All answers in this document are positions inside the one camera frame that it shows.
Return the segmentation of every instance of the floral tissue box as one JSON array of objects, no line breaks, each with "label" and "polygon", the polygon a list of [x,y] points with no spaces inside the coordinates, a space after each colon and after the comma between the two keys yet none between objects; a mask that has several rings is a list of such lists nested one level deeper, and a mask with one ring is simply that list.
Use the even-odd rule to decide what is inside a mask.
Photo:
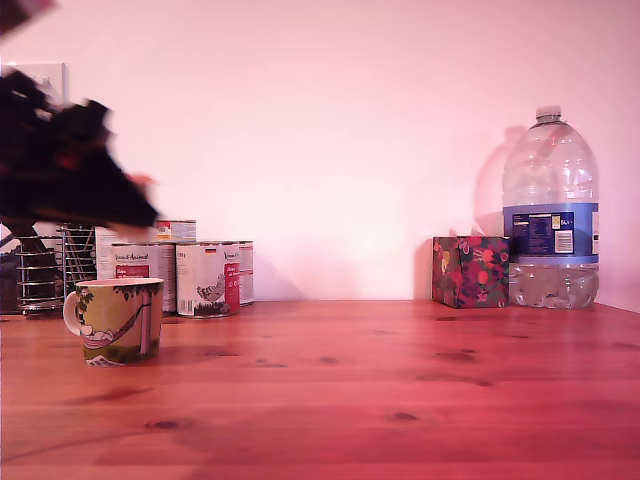
[{"label": "floral tissue box", "polygon": [[504,307],[509,301],[509,240],[435,237],[435,301],[453,308]]}]

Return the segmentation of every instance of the large plastic water bottle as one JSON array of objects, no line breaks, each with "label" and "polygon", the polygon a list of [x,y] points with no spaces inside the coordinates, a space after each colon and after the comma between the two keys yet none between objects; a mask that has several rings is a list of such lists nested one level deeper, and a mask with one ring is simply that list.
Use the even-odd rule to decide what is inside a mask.
[{"label": "large plastic water bottle", "polygon": [[560,114],[539,108],[505,164],[509,297],[518,305],[586,307],[598,291],[598,169]]}]

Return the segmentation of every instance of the mug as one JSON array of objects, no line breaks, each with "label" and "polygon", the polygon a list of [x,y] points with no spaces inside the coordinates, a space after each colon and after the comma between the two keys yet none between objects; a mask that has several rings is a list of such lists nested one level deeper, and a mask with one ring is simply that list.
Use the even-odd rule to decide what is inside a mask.
[{"label": "mug", "polygon": [[160,278],[118,278],[76,284],[64,323],[82,338],[87,364],[122,366],[156,356],[162,325]]}]

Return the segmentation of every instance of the bottle cap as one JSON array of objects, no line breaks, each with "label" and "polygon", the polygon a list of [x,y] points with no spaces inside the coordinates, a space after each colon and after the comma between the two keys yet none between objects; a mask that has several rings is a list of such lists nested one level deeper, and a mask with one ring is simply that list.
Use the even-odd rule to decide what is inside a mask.
[{"label": "bottle cap", "polygon": [[544,117],[545,115],[557,115],[562,114],[560,105],[545,105],[544,107],[538,107],[536,110],[536,118]]}]

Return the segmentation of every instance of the blue bottle label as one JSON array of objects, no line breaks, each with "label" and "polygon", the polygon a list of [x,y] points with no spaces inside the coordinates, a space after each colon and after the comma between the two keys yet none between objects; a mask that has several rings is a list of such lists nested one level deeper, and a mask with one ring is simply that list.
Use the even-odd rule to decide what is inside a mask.
[{"label": "blue bottle label", "polygon": [[598,204],[504,208],[509,260],[532,265],[598,263]]}]

